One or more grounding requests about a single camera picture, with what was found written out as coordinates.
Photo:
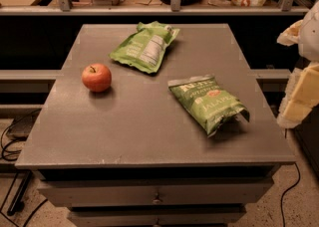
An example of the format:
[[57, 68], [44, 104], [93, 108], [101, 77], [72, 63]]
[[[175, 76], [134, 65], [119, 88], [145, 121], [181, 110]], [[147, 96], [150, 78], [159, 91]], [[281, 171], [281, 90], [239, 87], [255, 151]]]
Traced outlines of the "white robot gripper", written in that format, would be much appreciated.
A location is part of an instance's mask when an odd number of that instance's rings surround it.
[[[299, 55], [311, 62], [319, 61], [319, 2], [284, 30], [277, 38], [283, 46], [298, 44]], [[303, 70], [295, 68], [289, 77], [285, 97], [277, 123], [283, 128], [294, 128], [319, 104], [319, 63], [310, 63]]]

